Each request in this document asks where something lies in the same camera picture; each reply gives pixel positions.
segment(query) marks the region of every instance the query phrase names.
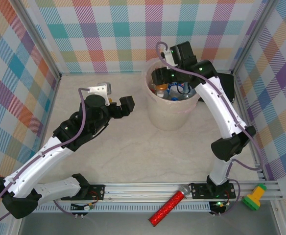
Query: marble surface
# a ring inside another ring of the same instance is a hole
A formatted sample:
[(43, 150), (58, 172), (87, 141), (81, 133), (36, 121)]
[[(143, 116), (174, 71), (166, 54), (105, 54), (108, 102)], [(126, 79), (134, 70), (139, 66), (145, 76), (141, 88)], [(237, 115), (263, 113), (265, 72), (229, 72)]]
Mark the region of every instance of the marble surface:
[[(205, 181), (215, 159), (211, 143), (220, 138), (218, 126), (203, 102), (198, 102), (187, 123), (176, 131), (162, 131), (152, 125), (140, 73), (111, 73), (64, 76), (60, 82), (45, 141), (61, 122), (79, 108), (79, 87), (110, 82), (113, 101), (132, 95), (134, 111), (128, 117), (112, 119), (96, 139), (84, 144), (61, 161), (41, 183), (81, 173), (89, 182), (193, 182)], [(239, 159), (254, 166), (249, 146)], [(230, 177), (258, 180), (256, 172), (234, 164)]]

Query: green and yellow object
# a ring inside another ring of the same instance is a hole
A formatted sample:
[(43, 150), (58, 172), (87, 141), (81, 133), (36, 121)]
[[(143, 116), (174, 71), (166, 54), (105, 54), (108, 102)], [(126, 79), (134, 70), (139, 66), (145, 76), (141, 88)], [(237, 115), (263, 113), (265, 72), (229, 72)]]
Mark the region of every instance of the green and yellow object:
[(250, 209), (257, 211), (260, 206), (260, 198), (266, 191), (267, 187), (264, 184), (259, 184), (252, 192), (242, 199), (242, 202), (246, 204)]

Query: plastic bucket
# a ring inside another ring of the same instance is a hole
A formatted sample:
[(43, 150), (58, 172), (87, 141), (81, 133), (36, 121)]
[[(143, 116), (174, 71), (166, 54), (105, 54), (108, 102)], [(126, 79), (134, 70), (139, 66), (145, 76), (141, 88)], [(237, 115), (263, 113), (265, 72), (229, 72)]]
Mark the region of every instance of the plastic bucket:
[(190, 99), (171, 101), (156, 96), (148, 87), (152, 81), (152, 72), (156, 68), (164, 67), (158, 59), (147, 61), (142, 71), (143, 89), (147, 97), (148, 116), (154, 126), (164, 131), (173, 131), (182, 127), (189, 118), (190, 112), (195, 108), (199, 94)]

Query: plaid wallpaper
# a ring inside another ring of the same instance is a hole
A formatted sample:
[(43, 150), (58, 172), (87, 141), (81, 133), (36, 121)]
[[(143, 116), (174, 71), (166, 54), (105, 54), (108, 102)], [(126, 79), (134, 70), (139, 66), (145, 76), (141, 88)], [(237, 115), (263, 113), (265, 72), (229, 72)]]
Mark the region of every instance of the plaid wallpaper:
[[(0, 0), (0, 176), (38, 150), (56, 79), (8, 0)], [(0, 203), (0, 216), (5, 209)], [(5, 229), (0, 223), (0, 235)]]
[(286, 205), (286, 1), (280, 0), (243, 68), (240, 91), (271, 179)]
[(199, 59), (228, 70), (265, 2), (23, 0), (58, 67), (71, 73), (141, 71), (160, 40), (190, 41)]

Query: red cylinder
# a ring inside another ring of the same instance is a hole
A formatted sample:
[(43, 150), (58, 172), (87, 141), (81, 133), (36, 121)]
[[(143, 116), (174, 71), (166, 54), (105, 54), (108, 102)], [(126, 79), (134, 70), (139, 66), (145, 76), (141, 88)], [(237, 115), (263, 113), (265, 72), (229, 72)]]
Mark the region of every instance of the red cylinder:
[(155, 227), (175, 208), (182, 199), (184, 199), (182, 191), (177, 191), (152, 217), (149, 218), (150, 223)]

